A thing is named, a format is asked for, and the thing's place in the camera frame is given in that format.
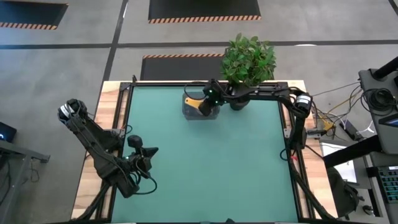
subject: desk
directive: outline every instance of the desk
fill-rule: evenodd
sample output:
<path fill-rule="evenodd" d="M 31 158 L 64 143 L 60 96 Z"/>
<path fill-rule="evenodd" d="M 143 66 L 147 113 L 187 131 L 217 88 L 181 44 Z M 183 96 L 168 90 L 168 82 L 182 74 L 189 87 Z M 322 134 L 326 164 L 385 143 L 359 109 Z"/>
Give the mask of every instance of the desk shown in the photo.
<path fill-rule="evenodd" d="M 305 91 L 305 85 L 302 80 L 290 80 L 285 82 L 288 82 L 289 86 L 296 86 Z M 114 114 L 116 111 L 116 104 L 118 100 L 120 86 L 121 82 L 104 82 L 95 118 L 95 122 L 104 129 L 110 129 L 113 127 L 115 118 Z M 120 114 L 118 116 L 117 122 L 115 122 L 118 128 L 120 128 L 123 124 L 127 94 L 124 94 L 123 97 L 121 97 L 121 102 L 122 103 L 120 106 Z M 290 127 L 287 110 L 284 110 L 284 116 L 287 127 Z M 311 115 L 306 120 L 305 126 L 307 129 L 314 127 L 314 121 Z M 307 140 L 307 144 L 310 147 L 314 148 L 314 150 L 316 150 L 319 154 L 321 154 L 319 141 L 309 139 Z M 312 192 L 315 194 L 320 203 L 326 208 L 326 210 L 331 215 L 336 217 L 336 208 L 323 161 L 309 150 L 303 150 L 303 159 L 305 163 L 309 186 Z M 93 160 L 89 157 L 83 164 L 83 170 L 81 173 L 81 179 L 78 187 L 78 192 L 76 194 L 71 218 L 77 218 L 85 211 L 87 206 L 91 203 L 91 201 L 98 193 L 100 187 L 101 179 L 97 176 L 96 171 L 93 167 Z M 306 198 L 300 190 L 299 194 L 301 207 L 303 208 L 303 217 L 308 217 L 308 210 L 306 209 Z M 109 199 L 110 195 L 111 191 L 107 193 L 101 216 L 102 218 L 106 218 L 108 216 L 109 206 L 111 205 Z"/>

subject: gray floor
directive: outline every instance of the gray floor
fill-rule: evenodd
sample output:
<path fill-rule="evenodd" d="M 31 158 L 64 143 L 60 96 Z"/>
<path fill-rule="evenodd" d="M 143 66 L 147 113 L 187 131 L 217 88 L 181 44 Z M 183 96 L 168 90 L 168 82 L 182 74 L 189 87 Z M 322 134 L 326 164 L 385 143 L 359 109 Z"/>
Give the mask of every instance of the gray floor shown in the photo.
<path fill-rule="evenodd" d="M 0 44 L 112 42 L 122 0 L 51 2 L 69 2 L 57 30 L 0 28 Z M 149 1 L 131 0 L 119 43 L 225 42 L 239 32 L 273 41 L 398 39 L 398 16 L 388 0 L 259 0 L 259 5 L 261 21 L 148 24 Z M 307 90 L 316 94 L 355 82 L 359 70 L 380 67 L 397 56 L 398 45 L 285 46 L 275 51 L 275 78 L 305 80 Z M 109 79 L 139 77 L 144 55 L 223 52 L 222 47 L 118 49 Z M 16 144 L 52 155 L 45 166 L 35 163 L 40 182 L 24 185 L 13 223 L 70 218 L 85 150 L 57 120 L 57 108 L 78 98 L 95 112 L 108 55 L 109 49 L 0 50 L 0 121 L 18 129 Z M 354 87 L 317 96 L 315 102 L 327 111 Z M 345 111 L 342 106 L 334 112 Z M 371 121 L 359 105 L 348 118 L 359 130 Z"/>

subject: green table surface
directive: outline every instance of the green table surface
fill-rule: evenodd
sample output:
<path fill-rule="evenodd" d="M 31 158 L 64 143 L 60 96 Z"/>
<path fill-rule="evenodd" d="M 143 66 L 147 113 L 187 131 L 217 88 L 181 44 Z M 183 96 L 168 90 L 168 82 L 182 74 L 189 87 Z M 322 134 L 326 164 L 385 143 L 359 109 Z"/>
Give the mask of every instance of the green table surface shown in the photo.
<path fill-rule="evenodd" d="M 158 189 L 117 192 L 112 222 L 297 222 L 277 102 L 224 105 L 216 120 L 188 121 L 182 95 L 182 87 L 134 87 L 127 123 L 144 147 L 159 147 L 150 170 Z M 123 155 L 132 150 L 126 141 Z M 153 187 L 144 179 L 140 192 Z"/>

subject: hazard stripe tape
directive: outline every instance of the hazard stripe tape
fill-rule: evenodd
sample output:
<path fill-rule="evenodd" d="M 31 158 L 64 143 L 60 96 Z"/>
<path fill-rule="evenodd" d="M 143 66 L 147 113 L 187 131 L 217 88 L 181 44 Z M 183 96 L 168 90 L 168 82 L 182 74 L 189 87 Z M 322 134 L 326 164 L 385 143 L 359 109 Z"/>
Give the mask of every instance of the hazard stripe tape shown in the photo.
<path fill-rule="evenodd" d="M 15 22 L 0 22 L 2 28 L 19 28 L 19 29 L 42 29 L 42 30 L 55 30 L 57 26 L 42 25 L 42 24 L 21 24 Z"/>
<path fill-rule="evenodd" d="M 142 58 L 222 57 L 224 54 L 144 55 Z"/>
<path fill-rule="evenodd" d="M 206 16 L 150 19 L 150 24 L 163 24 L 175 22 L 221 22 L 221 21 L 255 21 L 261 20 L 261 16 Z"/>

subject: potted plant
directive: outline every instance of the potted plant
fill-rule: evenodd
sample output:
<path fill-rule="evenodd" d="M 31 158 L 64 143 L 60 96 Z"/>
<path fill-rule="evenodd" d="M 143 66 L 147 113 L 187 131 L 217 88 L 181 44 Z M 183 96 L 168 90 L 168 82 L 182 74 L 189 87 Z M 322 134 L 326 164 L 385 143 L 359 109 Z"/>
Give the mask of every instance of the potted plant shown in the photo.
<path fill-rule="evenodd" d="M 274 79 L 276 57 L 274 47 L 268 46 L 268 42 L 261 42 L 258 37 L 249 40 L 238 34 L 236 40 L 229 43 L 221 67 L 223 78 L 229 84 L 257 86 L 265 80 Z M 241 110 L 248 103 L 248 99 L 242 99 L 239 103 L 231 104 L 231 108 Z"/>

